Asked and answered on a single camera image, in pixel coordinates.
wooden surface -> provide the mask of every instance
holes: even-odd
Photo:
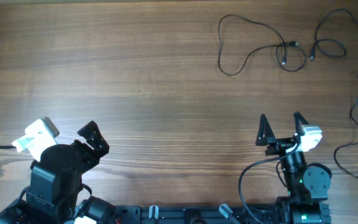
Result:
[[[348,118],[358,93],[358,28],[347,15],[320,32],[343,41],[347,59],[317,53],[306,68],[288,73],[266,49],[236,77],[216,66],[217,24],[226,14],[267,23],[308,53],[317,22],[337,7],[358,18],[358,1],[0,6],[0,144],[43,116],[60,130],[60,143],[77,139],[77,130],[95,120],[111,146],[83,176],[95,196],[115,205],[239,205],[241,170],[266,158],[254,146],[259,116],[265,113],[283,138],[293,134],[292,114],[300,111],[324,133],[306,159],[333,170],[333,223],[358,223],[358,180],[333,161],[336,146],[358,138]],[[237,19],[223,26],[227,71],[251,50],[278,43],[260,26]],[[290,52],[288,66],[299,60]],[[343,149],[339,159],[358,172],[358,146]],[[0,211],[29,184],[31,161],[28,153],[0,150]],[[248,202],[286,195],[274,166],[248,173]]]

wooden table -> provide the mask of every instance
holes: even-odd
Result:
[[[330,10],[358,2],[139,2],[0,6],[0,144],[49,116],[71,143],[94,120],[110,153],[83,176],[94,195],[115,205],[240,205],[241,170],[265,159],[255,147],[265,113],[279,138],[292,136],[300,111],[323,130],[308,162],[333,170],[333,223],[358,223],[358,180],[339,170],[333,151],[358,138],[349,108],[358,94],[358,28],[338,14],[321,37],[344,42],[346,59],[317,53],[299,72],[277,65],[274,49],[257,52],[243,72],[217,69],[219,19],[240,14],[297,40],[309,53],[317,22]],[[261,26],[223,24],[223,66],[233,72],[257,47],[278,43]],[[288,66],[299,56],[290,52]],[[358,146],[339,160],[358,172]],[[28,153],[0,150],[0,211],[29,184]],[[245,177],[248,202],[286,195],[275,163]],[[87,197],[80,194],[80,200]]]

white plastic part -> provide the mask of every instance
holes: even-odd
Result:
[[[90,217],[84,216],[83,218],[78,217],[75,219],[74,224],[97,224],[97,222]]]
[[[56,145],[55,137],[59,130],[48,117],[38,119],[24,130],[25,136],[12,142],[18,152],[29,150],[32,157],[40,161],[41,153],[50,146]]]
[[[321,138],[323,138],[323,131],[319,126],[304,124],[302,125],[302,132],[303,135],[301,136],[301,143],[297,151],[308,152],[310,149],[314,149],[320,142]],[[291,152],[295,146],[287,149],[287,152]]]

wood grain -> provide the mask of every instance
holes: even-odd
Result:
[[[318,53],[288,73],[266,49],[236,77],[224,76],[216,63],[217,24],[226,14],[267,23],[308,52],[317,22],[338,7],[358,18],[358,1],[0,6],[0,144],[43,116],[57,125],[61,143],[95,120],[111,146],[83,178],[95,196],[115,205],[239,205],[241,170],[265,158],[254,146],[260,114],[282,138],[293,134],[292,114],[300,111],[324,132],[306,158],[333,170],[333,223],[358,223],[358,180],[333,161],[336,146],[358,138],[348,118],[358,94],[358,28],[348,16],[338,14],[320,32],[346,44],[346,59]],[[251,50],[278,42],[270,30],[237,19],[223,24],[223,39],[230,72]],[[288,66],[297,63],[290,52]],[[339,159],[358,172],[358,146]],[[0,211],[29,184],[31,161],[30,154],[0,150]],[[247,201],[286,194],[274,166],[249,172]]]

